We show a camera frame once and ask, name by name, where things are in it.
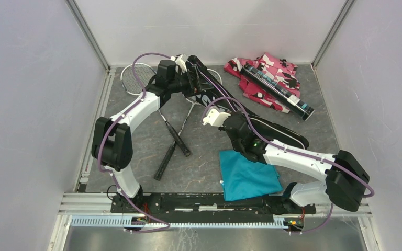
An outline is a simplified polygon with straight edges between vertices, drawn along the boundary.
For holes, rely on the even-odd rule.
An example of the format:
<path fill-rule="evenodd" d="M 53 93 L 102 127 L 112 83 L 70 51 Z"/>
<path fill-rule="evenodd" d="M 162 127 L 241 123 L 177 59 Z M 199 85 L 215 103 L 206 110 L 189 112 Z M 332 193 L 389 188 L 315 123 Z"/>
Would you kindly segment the black racket cover bag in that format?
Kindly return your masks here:
<path fill-rule="evenodd" d="M 194 102 L 197 105 L 207 107 L 209 103 L 220 97 L 232 98 L 232 94 L 228 92 L 225 87 L 220 84 L 220 82 L 208 71 L 207 67 L 201 62 L 201 60 L 195 56 L 191 55 L 188 57 L 186 66 L 189 69 L 197 66 L 198 77 L 206 81 L 208 85 L 212 85 L 213 88 L 202 91 L 199 95 L 188 97 L 187 100 Z M 272 123 L 245 108 L 245 114 L 242 113 L 239 105 L 230 99 L 220 100 L 212 105 L 212 108 L 218 109 L 220 112 L 226 112 L 227 114 L 232 114 L 237 111 L 238 114 L 247 122 L 245 114 L 249 116 L 251 124 L 256 129 L 256 131 L 261 134 L 267 140 L 279 140 L 283 144 L 298 147 L 301 149 L 307 149 L 309 147 L 308 140 L 302 135 L 282 126 L 277 123 Z"/>

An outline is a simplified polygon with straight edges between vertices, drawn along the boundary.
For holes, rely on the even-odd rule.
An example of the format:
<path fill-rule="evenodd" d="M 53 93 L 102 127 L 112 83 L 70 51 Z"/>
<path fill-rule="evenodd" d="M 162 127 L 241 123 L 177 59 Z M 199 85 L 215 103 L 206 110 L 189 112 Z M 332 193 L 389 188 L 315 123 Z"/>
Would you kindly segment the badminton racket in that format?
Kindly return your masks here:
<path fill-rule="evenodd" d="M 121 71 L 120 81 L 127 93 L 139 96 L 142 93 L 142 87 L 146 87 L 149 83 L 149 80 L 154 77 L 155 74 L 155 70 L 147 64 L 130 64 Z M 181 149 L 184 156 L 190 156 L 191 151 L 183 142 L 182 138 L 180 137 L 180 133 L 177 132 L 175 128 L 168 122 L 160 109 L 158 112 L 165 122 L 169 133 L 174 138 L 175 144 Z"/>
<path fill-rule="evenodd" d="M 181 128 L 179 129 L 178 133 L 176 133 L 176 130 L 170 125 L 170 123 L 167 121 L 167 119 L 164 117 L 164 115 L 162 114 L 161 110 L 158 110 L 159 114 L 161 115 L 161 117 L 163 118 L 171 136 L 174 138 L 173 143 L 171 143 L 171 145 L 169 146 L 160 166 L 158 167 L 158 170 L 156 171 L 156 173 L 154 174 L 154 179 L 157 181 L 160 181 L 162 179 L 162 176 L 164 174 L 164 171 L 166 170 L 170 159 L 173 156 L 173 153 L 176 149 L 176 147 L 178 146 L 180 148 L 180 150 L 182 151 L 183 155 L 185 157 L 188 157 L 191 155 L 191 151 L 189 150 L 189 148 L 187 147 L 187 145 L 184 143 L 184 141 L 181 138 L 181 133 L 188 121 L 188 118 L 190 116 L 190 114 L 192 113 L 192 110 L 195 106 L 199 106 L 199 104 L 195 101 L 193 101 L 192 99 L 188 99 L 186 98 L 186 101 L 189 102 L 191 104 L 187 115 L 185 117 L 185 119 L 183 120 L 183 123 L 181 125 Z"/>

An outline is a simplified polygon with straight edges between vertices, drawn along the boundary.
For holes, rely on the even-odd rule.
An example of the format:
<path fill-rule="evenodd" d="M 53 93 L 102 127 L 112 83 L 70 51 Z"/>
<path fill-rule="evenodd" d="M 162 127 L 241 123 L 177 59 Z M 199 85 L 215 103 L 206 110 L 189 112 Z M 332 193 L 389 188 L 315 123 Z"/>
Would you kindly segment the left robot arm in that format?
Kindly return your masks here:
<path fill-rule="evenodd" d="M 175 58 L 160 61 L 157 69 L 132 63 L 122 70 L 120 78 L 125 91 L 136 98 L 119 113 L 96 120 L 92 156 L 98 161 L 99 170 L 114 180 L 117 193 L 124 197 L 124 207 L 137 213 L 143 208 L 143 198 L 130 165 L 132 134 L 149 115 L 159 112 L 174 93 L 182 93 L 186 98 L 200 95 L 211 90 L 216 79 L 206 68 Z"/>

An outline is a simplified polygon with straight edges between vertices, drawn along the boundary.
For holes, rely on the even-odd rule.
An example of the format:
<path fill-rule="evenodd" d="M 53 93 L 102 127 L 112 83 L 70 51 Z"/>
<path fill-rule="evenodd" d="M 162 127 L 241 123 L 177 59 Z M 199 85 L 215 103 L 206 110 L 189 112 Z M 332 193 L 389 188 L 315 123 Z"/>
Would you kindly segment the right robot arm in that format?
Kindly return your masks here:
<path fill-rule="evenodd" d="M 362 200 L 374 194 L 370 177 L 348 151 L 325 154 L 308 151 L 266 138 L 258 134 L 251 119 L 240 113 L 221 113 L 219 127 L 229 137 L 232 148 L 254 163 L 282 166 L 316 179 L 307 184 L 296 183 L 281 199 L 285 212 L 295 213 L 301 207 L 316 203 L 332 203 L 356 212 Z"/>

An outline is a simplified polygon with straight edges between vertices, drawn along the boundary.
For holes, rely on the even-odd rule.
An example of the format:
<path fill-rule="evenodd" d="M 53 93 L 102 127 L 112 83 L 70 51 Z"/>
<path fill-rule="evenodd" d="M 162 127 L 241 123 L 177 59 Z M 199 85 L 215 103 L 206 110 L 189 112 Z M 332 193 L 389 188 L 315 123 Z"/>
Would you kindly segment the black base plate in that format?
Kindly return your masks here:
<path fill-rule="evenodd" d="M 280 195 L 226 201 L 223 193 L 145 193 L 133 205 L 121 194 L 111 199 L 111 213 L 136 213 L 137 209 L 161 221 L 176 223 L 270 223 L 274 215 L 302 216 L 317 212 L 314 205 L 300 207 Z"/>

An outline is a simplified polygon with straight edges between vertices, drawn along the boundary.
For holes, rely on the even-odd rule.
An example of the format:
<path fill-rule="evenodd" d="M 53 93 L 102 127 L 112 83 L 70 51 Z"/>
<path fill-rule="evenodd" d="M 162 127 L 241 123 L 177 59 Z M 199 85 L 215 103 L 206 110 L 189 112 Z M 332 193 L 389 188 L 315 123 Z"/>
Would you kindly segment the teal folded cloth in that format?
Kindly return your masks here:
<path fill-rule="evenodd" d="M 283 190 L 275 166 L 251 162 L 234 150 L 219 152 L 225 201 L 255 198 Z"/>

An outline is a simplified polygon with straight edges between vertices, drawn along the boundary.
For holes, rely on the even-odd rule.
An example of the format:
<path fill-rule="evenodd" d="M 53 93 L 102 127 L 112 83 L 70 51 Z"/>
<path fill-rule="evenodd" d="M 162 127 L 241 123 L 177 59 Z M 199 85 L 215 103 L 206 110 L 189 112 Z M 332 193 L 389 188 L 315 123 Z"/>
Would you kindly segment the black shuttlecock tube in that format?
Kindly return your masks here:
<path fill-rule="evenodd" d="M 259 71 L 254 66 L 246 63 L 240 70 L 249 81 L 260 86 L 268 94 L 272 95 L 277 101 L 286 106 L 290 111 L 298 114 L 304 121 L 315 112 L 314 108 L 307 103 L 301 101 L 300 98 L 289 92 L 286 88 L 266 76 L 262 71 Z"/>

